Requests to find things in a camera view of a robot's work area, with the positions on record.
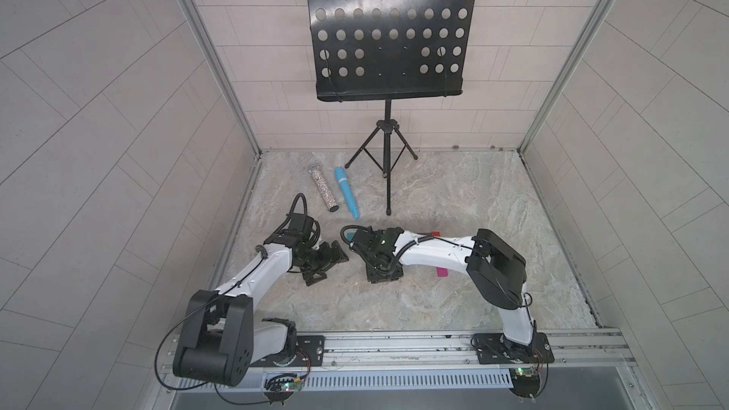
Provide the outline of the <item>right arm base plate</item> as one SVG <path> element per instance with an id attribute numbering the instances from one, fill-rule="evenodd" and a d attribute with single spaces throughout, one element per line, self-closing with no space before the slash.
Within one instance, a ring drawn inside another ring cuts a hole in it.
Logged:
<path id="1" fill-rule="evenodd" d="M 471 338 L 480 364 L 552 364 L 554 353 L 544 333 L 535 331 L 529 345 L 508 340 L 503 334 L 477 333 Z"/>

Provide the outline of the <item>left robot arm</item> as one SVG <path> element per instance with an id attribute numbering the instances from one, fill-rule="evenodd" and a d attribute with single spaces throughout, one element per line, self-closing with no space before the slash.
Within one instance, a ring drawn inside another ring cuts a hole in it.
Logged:
<path id="1" fill-rule="evenodd" d="M 217 289 L 199 290 L 192 296 L 180 321 L 173 374 L 233 386 L 256 362 L 286 366 L 295 360 L 299 354 L 294 321 L 256 322 L 254 313 L 280 277 L 298 273 L 310 287 L 325 280 L 333 266 L 349 261 L 338 242 L 322 242 L 320 235 L 305 195 L 297 194 L 282 224 L 256 247 L 251 263 Z"/>

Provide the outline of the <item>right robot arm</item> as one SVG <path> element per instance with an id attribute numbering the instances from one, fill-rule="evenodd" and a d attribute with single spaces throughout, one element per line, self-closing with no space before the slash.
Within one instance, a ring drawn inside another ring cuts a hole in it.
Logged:
<path id="1" fill-rule="evenodd" d="M 400 227 L 375 230 L 347 225 L 341 239 L 366 265 L 372 284 L 395 281 L 408 266 L 455 271 L 471 278 L 481 297 L 499 310 L 503 334 L 499 347 L 489 349 L 512 363 L 537 358 L 536 328 L 524 300 L 526 260 L 493 231 L 480 229 L 472 237 L 441 237 Z"/>

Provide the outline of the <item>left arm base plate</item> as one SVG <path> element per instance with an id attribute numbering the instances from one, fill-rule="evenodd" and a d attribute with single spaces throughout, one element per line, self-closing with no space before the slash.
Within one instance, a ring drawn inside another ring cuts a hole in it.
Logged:
<path id="1" fill-rule="evenodd" d="M 252 367 L 306 367 L 307 364 L 322 366 L 325 343 L 324 335 L 298 336 L 292 358 L 277 362 L 273 360 L 273 355 L 269 355 L 253 363 Z"/>

